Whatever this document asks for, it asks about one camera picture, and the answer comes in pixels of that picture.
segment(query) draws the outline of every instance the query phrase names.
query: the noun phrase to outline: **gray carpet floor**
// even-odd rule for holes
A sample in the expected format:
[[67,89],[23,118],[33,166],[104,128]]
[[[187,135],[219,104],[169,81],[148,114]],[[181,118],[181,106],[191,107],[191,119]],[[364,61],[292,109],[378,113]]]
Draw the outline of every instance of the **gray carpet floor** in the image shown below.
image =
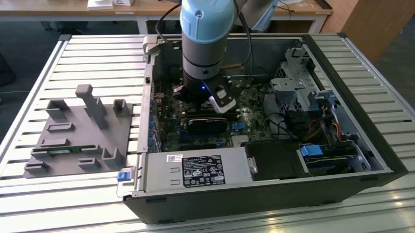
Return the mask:
[[[137,34],[135,22],[89,22],[83,34]],[[39,22],[0,22],[0,53],[16,73],[0,87],[0,141],[35,84],[60,33],[45,31]],[[410,104],[415,106],[415,18],[396,37],[375,66]]]

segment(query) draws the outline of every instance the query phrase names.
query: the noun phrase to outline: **wooden table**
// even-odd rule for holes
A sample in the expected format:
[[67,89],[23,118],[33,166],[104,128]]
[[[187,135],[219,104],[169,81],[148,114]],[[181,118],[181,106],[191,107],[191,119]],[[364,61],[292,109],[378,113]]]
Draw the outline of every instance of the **wooden table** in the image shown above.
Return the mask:
[[327,0],[335,13],[323,33],[343,32],[375,62],[415,14],[415,0]]
[[88,0],[0,0],[0,21],[136,21],[132,6],[88,11]]
[[[147,21],[159,20],[164,13],[169,10],[175,3],[157,0],[139,0],[137,23],[141,34],[148,34]],[[323,9],[315,0],[305,0],[303,3],[288,5],[288,12],[284,9],[276,8],[271,20],[305,20],[312,21],[310,33],[319,33],[326,22],[326,18],[332,14],[332,10]],[[177,8],[164,20],[179,20],[180,8]]]
[[[137,22],[140,34],[148,34],[147,21],[159,20],[172,2],[136,0],[132,6],[115,6],[113,9],[88,11],[88,0],[0,0],[0,21],[121,21]],[[320,32],[332,10],[324,10],[315,0],[291,4],[289,12],[276,9],[272,20],[312,21],[311,33]],[[180,9],[165,20],[179,20]]]

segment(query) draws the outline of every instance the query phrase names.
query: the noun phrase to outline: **blue latch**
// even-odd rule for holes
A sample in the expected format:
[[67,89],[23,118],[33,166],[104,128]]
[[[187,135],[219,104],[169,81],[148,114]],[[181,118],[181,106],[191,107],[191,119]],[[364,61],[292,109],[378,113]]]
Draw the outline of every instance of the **blue latch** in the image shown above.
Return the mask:
[[300,154],[303,156],[322,156],[323,151],[319,145],[304,145],[300,148]]
[[117,180],[119,182],[121,182],[121,181],[129,181],[129,180],[131,180],[131,171],[120,171],[120,172],[117,173],[116,180]]

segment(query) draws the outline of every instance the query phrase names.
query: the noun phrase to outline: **circuit board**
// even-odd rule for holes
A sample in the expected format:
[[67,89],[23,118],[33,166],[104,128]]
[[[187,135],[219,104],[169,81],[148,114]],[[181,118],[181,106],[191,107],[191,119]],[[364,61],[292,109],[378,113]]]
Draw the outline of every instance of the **circuit board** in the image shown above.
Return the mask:
[[[237,85],[241,80],[232,79]],[[268,140],[273,137],[269,122],[261,108],[263,84],[247,88],[236,99],[237,105],[225,114],[213,112],[209,102],[195,108],[172,97],[172,87],[155,89],[159,109],[159,133],[161,151],[203,150],[239,147],[245,141]],[[220,133],[191,133],[189,124],[197,120],[215,120],[223,127]]]

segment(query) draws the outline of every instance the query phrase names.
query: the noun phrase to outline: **table leg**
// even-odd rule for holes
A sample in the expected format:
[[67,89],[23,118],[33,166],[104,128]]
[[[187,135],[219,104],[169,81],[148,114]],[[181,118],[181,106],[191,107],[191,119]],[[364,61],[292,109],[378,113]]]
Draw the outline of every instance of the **table leg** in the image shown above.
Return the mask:
[[52,30],[49,21],[41,21],[40,23],[47,31]]
[[137,16],[136,22],[137,22],[140,34],[148,34],[147,21],[148,21],[147,16]]
[[318,16],[318,18],[312,21],[308,33],[320,33],[326,19],[327,19],[327,15]]

